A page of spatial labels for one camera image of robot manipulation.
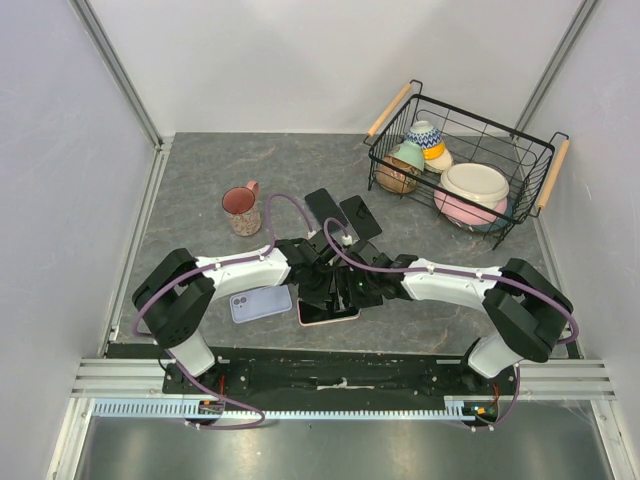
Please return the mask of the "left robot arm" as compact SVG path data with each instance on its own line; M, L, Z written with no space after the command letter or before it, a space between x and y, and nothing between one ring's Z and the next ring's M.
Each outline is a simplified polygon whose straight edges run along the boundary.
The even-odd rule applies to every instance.
M195 257L185 248L175 249L134 291L136 320L186 369L185 382L208 393L220 378L214 354L199 332L209 304L262 287L316 287L330 279L329 262L335 256L322 232L222 257Z

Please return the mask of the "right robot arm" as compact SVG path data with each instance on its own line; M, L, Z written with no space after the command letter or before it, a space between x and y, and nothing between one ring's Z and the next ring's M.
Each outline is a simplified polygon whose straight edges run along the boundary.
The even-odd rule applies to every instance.
M553 349L575 341L579 327L571 302L528 262L470 268L434 263L414 255L395 261L369 242L331 248L363 275L352 292L367 300L439 301L485 313L496 332L477 340L458 368L458 381L477 394L522 360L546 362Z

